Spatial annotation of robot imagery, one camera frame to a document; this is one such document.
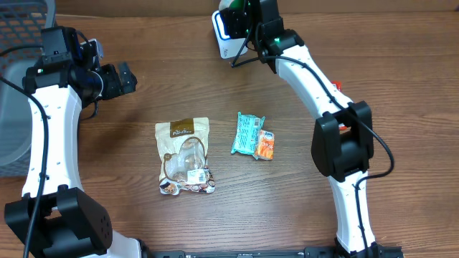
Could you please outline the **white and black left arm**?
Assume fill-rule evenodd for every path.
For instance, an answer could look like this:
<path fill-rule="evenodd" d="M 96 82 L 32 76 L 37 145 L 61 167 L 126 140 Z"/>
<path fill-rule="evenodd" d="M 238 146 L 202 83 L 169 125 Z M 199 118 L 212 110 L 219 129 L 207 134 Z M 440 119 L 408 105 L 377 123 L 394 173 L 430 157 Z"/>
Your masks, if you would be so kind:
<path fill-rule="evenodd" d="M 32 113 L 31 158 L 5 222 L 25 257 L 147 257 L 144 243 L 116 232 L 107 210 L 84 192 L 77 163 L 82 109 L 134 92 L 136 77 L 126 63 L 101 65 L 98 41 L 76 29 L 43 29 L 41 38 L 42 56 L 17 87 Z"/>

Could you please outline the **red stick snack packet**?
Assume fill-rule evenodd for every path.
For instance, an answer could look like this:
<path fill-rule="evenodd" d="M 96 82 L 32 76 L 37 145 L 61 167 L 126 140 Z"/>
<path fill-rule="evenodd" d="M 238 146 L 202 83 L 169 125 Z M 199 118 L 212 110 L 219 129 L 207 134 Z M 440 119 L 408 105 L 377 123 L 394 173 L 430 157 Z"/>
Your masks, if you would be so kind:
<path fill-rule="evenodd" d="M 339 92 L 341 91 L 341 82 L 339 82 L 339 81 L 332 81 L 331 83 L 332 83 L 332 85 L 333 85 Z M 341 123 L 341 124 L 339 125 L 339 130 L 340 130 L 341 132 L 344 132 L 346 129 L 347 129 L 347 127 L 346 127 L 343 123 Z"/>

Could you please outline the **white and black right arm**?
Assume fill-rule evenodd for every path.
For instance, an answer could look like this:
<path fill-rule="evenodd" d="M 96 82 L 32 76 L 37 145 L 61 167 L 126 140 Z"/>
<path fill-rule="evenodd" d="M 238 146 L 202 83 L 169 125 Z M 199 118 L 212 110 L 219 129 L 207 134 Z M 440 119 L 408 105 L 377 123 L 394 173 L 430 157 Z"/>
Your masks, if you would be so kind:
<path fill-rule="evenodd" d="M 338 229 L 336 257 L 378 257 L 366 202 L 369 161 L 374 155 L 372 112 L 365 102 L 353 102 L 318 68 L 299 34 L 284 27 L 276 0 L 221 1 L 217 34 L 233 47 L 233 67 L 251 43 L 257 61 L 269 65 L 302 100 L 315 120 L 311 155 L 329 181 Z"/>

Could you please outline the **beige dried food bag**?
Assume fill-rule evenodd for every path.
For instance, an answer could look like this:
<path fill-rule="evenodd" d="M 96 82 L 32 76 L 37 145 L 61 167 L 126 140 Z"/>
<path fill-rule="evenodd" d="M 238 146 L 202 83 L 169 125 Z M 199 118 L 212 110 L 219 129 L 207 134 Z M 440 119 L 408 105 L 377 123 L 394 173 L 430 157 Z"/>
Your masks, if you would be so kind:
<path fill-rule="evenodd" d="M 157 123 L 155 137 L 161 159 L 159 191 L 162 194 L 214 192 L 216 183 L 208 164 L 208 118 Z"/>

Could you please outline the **green lid jar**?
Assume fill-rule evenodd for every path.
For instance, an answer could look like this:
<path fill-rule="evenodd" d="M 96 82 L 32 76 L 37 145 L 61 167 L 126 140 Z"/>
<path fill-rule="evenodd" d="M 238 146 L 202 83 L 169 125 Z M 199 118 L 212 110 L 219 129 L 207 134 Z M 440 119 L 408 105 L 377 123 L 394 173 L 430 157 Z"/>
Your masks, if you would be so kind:
<path fill-rule="evenodd" d="M 236 9 L 242 10 L 244 7 L 244 0 L 221 0 L 219 3 L 219 10 Z"/>

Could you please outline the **teal snack packet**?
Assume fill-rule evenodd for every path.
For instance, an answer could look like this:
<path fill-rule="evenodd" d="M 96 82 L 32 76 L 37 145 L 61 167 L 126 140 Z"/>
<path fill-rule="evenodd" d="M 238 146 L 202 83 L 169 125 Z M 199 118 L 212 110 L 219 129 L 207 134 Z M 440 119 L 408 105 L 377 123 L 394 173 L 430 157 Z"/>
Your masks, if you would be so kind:
<path fill-rule="evenodd" d="M 254 155 L 257 147 L 258 133 L 265 122 L 265 116 L 237 114 L 237 129 L 232 144 L 231 154 L 236 152 L 245 155 Z"/>

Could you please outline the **orange snack packet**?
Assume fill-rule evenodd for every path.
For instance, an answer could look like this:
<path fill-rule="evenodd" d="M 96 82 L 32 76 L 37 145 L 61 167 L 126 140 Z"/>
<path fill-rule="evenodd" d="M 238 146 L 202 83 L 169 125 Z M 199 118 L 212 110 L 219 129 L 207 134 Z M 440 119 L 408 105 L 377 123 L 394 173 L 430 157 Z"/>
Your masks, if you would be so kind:
<path fill-rule="evenodd" d="M 257 146 L 254 152 L 256 160 L 262 159 L 271 161 L 273 159 L 275 146 L 275 135 L 266 130 L 260 130 L 258 133 Z"/>

